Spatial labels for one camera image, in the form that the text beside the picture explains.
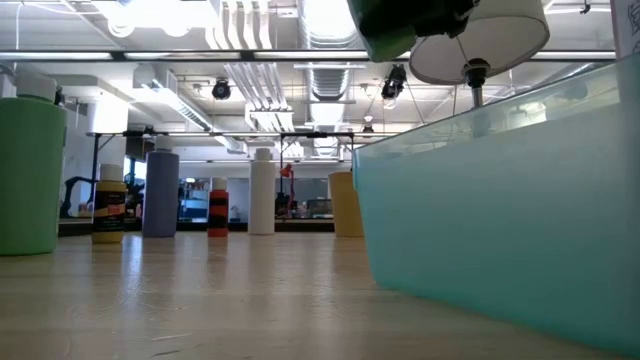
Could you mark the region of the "large lavender paint bottle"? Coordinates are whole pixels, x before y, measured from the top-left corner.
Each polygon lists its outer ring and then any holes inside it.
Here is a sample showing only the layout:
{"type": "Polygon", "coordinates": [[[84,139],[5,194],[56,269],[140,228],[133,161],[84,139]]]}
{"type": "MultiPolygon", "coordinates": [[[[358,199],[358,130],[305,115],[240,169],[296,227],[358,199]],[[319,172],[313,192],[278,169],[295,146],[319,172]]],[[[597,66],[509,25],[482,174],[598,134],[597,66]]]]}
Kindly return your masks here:
{"type": "Polygon", "coordinates": [[[154,150],[146,155],[142,235],[149,238],[175,236],[179,205],[179,155],[169,136],[158,136],[154,150]]]}

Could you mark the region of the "teal translucent plastic bin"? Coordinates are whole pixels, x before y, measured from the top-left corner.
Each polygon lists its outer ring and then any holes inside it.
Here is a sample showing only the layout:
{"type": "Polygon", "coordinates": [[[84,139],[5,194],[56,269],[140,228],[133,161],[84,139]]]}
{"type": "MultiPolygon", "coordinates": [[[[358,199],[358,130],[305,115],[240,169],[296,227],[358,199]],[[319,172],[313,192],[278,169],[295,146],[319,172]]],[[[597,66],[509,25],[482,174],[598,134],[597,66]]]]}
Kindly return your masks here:
{"type": "Polygon", "coordinates": [[[640,358],[640,54],[358,148],[375,281],[640,358]]]}

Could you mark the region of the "small red paint bottle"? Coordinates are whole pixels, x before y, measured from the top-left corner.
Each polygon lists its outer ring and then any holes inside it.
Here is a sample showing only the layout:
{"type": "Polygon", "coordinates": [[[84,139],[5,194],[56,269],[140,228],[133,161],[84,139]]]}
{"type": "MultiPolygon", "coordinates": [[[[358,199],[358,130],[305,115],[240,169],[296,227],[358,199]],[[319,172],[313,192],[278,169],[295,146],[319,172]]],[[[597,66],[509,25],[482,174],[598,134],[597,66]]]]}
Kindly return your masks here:
{"type": "Polygon", "coordinates": [[[226,237],[228,235],[229,193],[227,179],[213,177],[209,193],[207,235],[226,237]]]}

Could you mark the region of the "small yellow paint bottle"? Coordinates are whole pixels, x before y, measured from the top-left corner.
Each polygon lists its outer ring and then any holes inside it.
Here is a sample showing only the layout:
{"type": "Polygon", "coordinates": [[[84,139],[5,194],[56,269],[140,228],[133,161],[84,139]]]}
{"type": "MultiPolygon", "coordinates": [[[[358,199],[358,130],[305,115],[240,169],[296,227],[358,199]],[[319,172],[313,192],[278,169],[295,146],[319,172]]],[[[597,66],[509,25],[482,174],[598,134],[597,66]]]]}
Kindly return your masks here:
{"type": "Polygon", "coordinates": [[[92,218],[93,244],[117,244],[125,232],[126,185],[120,165],[103,163],[95,185],[92,218]]]}

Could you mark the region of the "silver ventilation duct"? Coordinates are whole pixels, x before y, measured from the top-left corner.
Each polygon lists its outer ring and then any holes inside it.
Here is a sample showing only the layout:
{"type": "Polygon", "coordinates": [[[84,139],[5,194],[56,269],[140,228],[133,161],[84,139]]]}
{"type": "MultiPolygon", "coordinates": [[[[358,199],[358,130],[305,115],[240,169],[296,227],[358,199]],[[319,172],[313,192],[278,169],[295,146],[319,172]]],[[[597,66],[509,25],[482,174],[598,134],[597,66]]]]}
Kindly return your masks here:
{"type": "MultiPolygon", "coordinates": [[[[361,45],[347,0],[297,0],[302,43],[312,50],[350,50],[361,45]]],[[[311,94],[319,101],[339,101],[351,71],[308,70],[311,94]]]]}

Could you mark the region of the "red desk lamp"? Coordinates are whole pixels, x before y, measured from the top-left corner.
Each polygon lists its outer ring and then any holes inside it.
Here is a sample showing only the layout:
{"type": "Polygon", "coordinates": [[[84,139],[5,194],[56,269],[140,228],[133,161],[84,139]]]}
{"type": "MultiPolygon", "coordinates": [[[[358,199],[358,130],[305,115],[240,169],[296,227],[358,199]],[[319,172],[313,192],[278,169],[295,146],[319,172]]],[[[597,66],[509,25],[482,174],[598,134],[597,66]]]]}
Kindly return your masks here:
{"type": "Polygon", "coordinates": [[[282,218],[289,218],[291,215],[293,203],[295,202],[295,172],[291,164],[287,164],[280,169],[280,185],[281,191],[278,193],[279,210],[278,215],[282,218]],[[284,179],[289,180],[289,194],[284,192],[284,179]]]}

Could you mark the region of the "large white paint bottle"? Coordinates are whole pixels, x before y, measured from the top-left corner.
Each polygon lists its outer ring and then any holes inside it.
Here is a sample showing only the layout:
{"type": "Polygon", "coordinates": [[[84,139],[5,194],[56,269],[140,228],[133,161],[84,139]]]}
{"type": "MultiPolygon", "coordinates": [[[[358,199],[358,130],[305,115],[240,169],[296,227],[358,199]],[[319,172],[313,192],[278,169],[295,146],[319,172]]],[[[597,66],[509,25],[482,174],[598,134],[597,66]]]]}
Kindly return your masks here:
{"type": "Polygon", "coordinates": [[[275,232],[275,177],[269,148],[257,148],[250,165],[249,220],[251,235],[271,235],[275,232]]]}

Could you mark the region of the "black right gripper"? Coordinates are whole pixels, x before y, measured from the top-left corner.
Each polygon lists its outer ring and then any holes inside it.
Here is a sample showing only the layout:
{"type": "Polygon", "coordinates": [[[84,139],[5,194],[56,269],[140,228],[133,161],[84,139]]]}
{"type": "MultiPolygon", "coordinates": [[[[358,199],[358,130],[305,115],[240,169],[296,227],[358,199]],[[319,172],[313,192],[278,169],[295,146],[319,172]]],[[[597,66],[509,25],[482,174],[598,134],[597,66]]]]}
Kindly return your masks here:
{"type": "Polygon", "coordinates": [[[478,0],[422,0],[412,21],[418,37],[447,35],[454,38],[465,31],[478,0]]]}

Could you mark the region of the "large green paint bottle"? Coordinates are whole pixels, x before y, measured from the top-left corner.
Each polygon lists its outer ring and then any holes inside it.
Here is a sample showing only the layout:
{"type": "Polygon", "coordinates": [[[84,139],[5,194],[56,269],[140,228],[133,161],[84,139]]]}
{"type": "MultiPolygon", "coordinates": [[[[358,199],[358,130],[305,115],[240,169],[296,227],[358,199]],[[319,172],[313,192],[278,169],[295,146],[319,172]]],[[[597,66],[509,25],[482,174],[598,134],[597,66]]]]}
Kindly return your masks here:
{"type": "Polygon", "coordinates": [[[16,95],[0,98],[0,256],[46,254],[57,244],[67,115],[53,78],[15,82],[16,95]]]}
{"type": "Polygon", "coordinates": [[[347,0],[351,17],[369,58],[386,62],[415,44],[410,0],[347,0]]]}

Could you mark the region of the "black background rig frame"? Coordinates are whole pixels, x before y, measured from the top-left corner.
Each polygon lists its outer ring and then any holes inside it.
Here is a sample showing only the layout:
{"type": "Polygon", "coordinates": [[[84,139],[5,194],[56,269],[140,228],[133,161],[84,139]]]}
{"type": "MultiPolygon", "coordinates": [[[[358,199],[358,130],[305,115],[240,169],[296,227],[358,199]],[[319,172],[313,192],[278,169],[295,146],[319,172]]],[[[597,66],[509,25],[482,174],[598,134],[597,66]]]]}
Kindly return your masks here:
{"type": "Polygon", "coordinates": [[[158,137],[166,137],[170,140],[175,139],[200,139],[206,141],[216,141],[225,146],[225,152],[227,153],[227,157],[223,158],[222,156],[206,156],[200,158],[183,158],[180,157],[180,162],[184,164],[240,164],[240,163],[250,163],[255,160],[255,153],[250,152],[249,145],[242,145],[240,143],[241,140],[252,140],[258,139],[260,144],[263,141],[269,140],[273,144],[277,144],[277,155],[274,155],[273,152],[270,152],[270,161],[277,163],[280,167],[287,163],[309,163],[309,164],[343,164],[345,160],[342,159],[329,159],[327,157],[321,158],[307,158],[306,156],[289,156],[286,157],[284,153],[288,151],[296,142],[300,140],[317,140],[317,139],[333,139],[338,142],[338,144],[345,143],[346,147],[350,152],[355,150],[355,145],[357,141],[363,139],[375,139],[381,140],[389,137],[393,137],[399,135],[399,132],[323,132],[323,131],[294,131],[294,132],[260,132],[260,131],[252,131],[252,132],[216,132],[216,131],[201,131],[201,132],[166,132],[166,131],[156,131],[153,127],[146,127],[143,130],[126,130],[123,132],[114,132],[114,133],[98,133],[98,132],[87,132],[86,135],[88,137],[93,137],[96,141],[96,148],[94,149],[94,154],[97,154],[100,149],[101,143],[99,138],[106,137],[104,145],[108,143],[109,140],[115,137],[123,137],[123,138],[140,138],[142,140],[145,139],[157,139],[158,137]]]}

